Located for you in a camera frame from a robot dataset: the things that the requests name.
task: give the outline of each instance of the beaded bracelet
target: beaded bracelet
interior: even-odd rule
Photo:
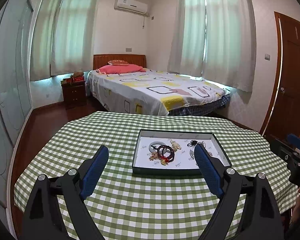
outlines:
[[[168,149],[170,151],[170,155],[168,157],[164,156],[165,152],[163,152],[164,150],[162,150],[163,154],[160,153],[160,149]],[[172,147],[170,147],[169,145],[160,145],[157,148],[157,153],[160,157],[161,160],[165,160],[166,163],[170,163],[173,162],[174,160],[174,150],[172,149]]]

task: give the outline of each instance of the tray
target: tray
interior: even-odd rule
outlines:
[[[160,160],[149,160],[149,144],[161,141],[171,146],[170,140],[176,141],[181,150],[175,152],[175,159],[167,165],[162,165]],[[201,175],[201,172],[190,155],[194,146],[188,147],[191,140],[203,143],[205,149],[212,157],[218,158],[224,166],[231,166],[231,162],[213,133],[192,133],[157,130],[140,130],[134,151],[132,172],[148,175]]]

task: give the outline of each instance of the wooden door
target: wooden door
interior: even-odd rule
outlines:
[[[277,76],[274,89],[278,91],[277,97],[264,136],[268,141],[274,138],[285,141],[290,133],[300,137],[300,22],[283,14],[276,13],[276,17],[282,32],[282,45],[278,34],[278,63],[281,65],[282,56],[282,68]]]

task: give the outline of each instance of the wooden nightstand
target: wooden nightstand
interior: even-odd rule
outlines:
[[[66,108],[87,104],[85,82],[61,84]]]

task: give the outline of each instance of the green checkered tablecloth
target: green checkered tablecloth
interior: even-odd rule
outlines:
[[[286,164],[270,152],[257,132],[211,117],[144,116],[96,112],[67,123],[32,160],[14,187],[15,204],[25,210],[37,176],[62,176],[105,145],[109,161],[87,209],[105,239],[198,239],[218,199],[203,178],[132,175],[140,129],[213,132],[240,174],[266,174],[280,212],[292,207],[297,186],[288,181]],[[235,233],[244,205],[240,197],[228,235]],[[77,238],[63,198],[61,213],[71,237]]]

